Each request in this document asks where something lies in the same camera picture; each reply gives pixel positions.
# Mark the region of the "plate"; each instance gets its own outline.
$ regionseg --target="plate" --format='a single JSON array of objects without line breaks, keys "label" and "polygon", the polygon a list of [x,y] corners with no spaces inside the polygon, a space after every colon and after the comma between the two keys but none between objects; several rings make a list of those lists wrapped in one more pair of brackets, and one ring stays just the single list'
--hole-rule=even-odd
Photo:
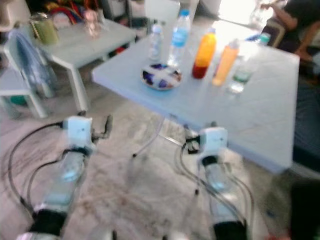
[{"label": "plate", "polygon": [[181,72],[166,64],[151,64],[142,69],[142,82],[148,87],[166,91],[178,87],[181,83]]}]

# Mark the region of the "bottle cap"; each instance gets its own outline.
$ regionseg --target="bottle cap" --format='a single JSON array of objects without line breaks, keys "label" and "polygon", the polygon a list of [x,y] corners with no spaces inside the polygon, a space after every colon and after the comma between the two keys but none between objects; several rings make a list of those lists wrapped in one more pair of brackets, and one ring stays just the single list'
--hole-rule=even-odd
[{"label": "bottle cap", "polygon": [[208,33],[213,33],[213,34],[215,34],[215,33],[216,33],[216,29],[211,26],[211,27],[209,27],[209,29],[208,29]]},{"label": "bottle cap", "polygon": [[189,16],[189,10],[188,9],[182,9],[180,12],[180,16]]},{"label": "bottle cap", "polygon": [[270,37],[271,35],[269,33],[261,33],[261,35],[259,36],[259,40],[265,44],[267,44],[270,41]]},{"label": "bottle cap", "polygon": [[154,24],[152,26],[152,32],[156,34],[162,33],[162,26],[160,24]]},{"label": "bottle cap", "polygon": [[238,49],[239,46],[240,46],[240,42],[239,42],[239,39],[234,39],[232,40],[229,44],[228,44],[229,48],[231,49]]}]

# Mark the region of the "white plastic table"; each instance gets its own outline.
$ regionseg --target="white plastic table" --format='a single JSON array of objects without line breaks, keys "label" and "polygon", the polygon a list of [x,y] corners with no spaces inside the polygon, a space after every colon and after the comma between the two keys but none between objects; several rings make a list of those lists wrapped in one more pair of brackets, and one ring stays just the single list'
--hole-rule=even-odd
[{"label": "white plastic table", "polygon": [[68,69],[79,111],[86,111],[90,107],[79,68],[99,58],[108,59],[108,53],[124,44],[133,43],[136,37],[135,32],[128,27],[110,20],[105,20],[105,23],[108,30],[102,28],[98,38],[91,38],[84,24],[78,23],[59,30],[57,44],[39,44],[50,61]]},{"label": "white plastic table", "polygon": [[[258,70],[239,95],[226,84],[212,85],[214,65],[202,80],[191,70],[200,37],[190,36],[181,65],[182,83],[168,91],[141,81],[148,38],[93,70],[93,81],[179,124],[200,130],[215,121],[228,130],[228,147],[268,170],[279,173],[292,165],[299,58],[271,47],[257,46]],[[215,54],[213,62],[220,54]]]}]

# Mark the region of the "floor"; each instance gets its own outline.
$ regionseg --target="floor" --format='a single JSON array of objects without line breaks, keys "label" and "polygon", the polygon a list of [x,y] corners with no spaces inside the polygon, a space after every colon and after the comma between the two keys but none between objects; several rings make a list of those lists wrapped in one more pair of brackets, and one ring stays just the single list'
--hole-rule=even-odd
[{"label": "floor", "polygon": [[[198,17],[194,23],[210,25],[212,19]],[[207,194],[200,191],[195,197],[195,183],[177,174],[177,146],[158,138],[145,152],[131,159],[132,153],[152,135],[160,116],[93,83],[90,72],[100,63],[81,69],[92,106],[87,115],[93,118],[93,127],[99,131],[104,116],[112,114],[113,129],[109,139],[99,141],[97,152],[89,161],[86,181],[63,239],[93,239],[88,237],[93,229],[108,227],[116,229],[121,240],[160,240],[163,234],[173,230],[185,232],[191,240],[209,240],[212,216]],[[30,224],[29,217],[8,189],[8,151],[31,130],[77,113],[67,72],[56,65],[53,68],[58,77],[57,97],[43,99],[51,110],[50,117],[35,119],[27,108],[19,107],[21,117],[11,120],[0,109],[2,240],[15,239]],[[161,132],[183,141],[183,129],[175,123],[166,121]],[[48,129],[21,146],[13,163],[14,181],[21,192],[26,192],[32,170],[55,159],[65,147],[64,143],[61,131]],[[184,158],[187,166],[195,171],[195,157],[185,154]],[[224,158],[231,163],[233,173],[253,192],[256,204],[252,239],[285,234],[289,225],[290,188],[301,176],[293,170],[273,175],[231,151],[227,151]],[[34,203],[41,201],[53,170],[54,166],[48,166],[37,175],[32,188]]]}]

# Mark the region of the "orange bottle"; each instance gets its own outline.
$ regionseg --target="orange bottle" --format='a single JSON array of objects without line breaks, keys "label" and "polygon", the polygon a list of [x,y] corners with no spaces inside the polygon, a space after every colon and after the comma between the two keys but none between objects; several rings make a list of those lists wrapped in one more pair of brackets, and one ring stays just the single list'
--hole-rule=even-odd
[{"label": "orange bottle", "polygon": [[201,40],[198,52],[192,68],[192,76],[195,79],[202,79],[208,70],[211,59],[216,50],[216,30],[209,28]]},{"label": "orange bottle", "polygon": [[239,53],[239,41],[233,40],[223,50],[219,66],[217,68],[215,76],[213,76],[212,84],[221,86],[224,84],[228,73],[233,66]]}]

